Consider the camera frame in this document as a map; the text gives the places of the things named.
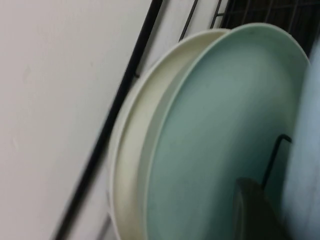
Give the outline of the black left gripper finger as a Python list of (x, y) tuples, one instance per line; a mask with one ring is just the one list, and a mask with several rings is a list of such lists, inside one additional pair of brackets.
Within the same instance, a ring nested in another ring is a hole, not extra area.
[(235, 181), (232, 203), (234, 240), (289, 240), (261, 185), (254, 179)]

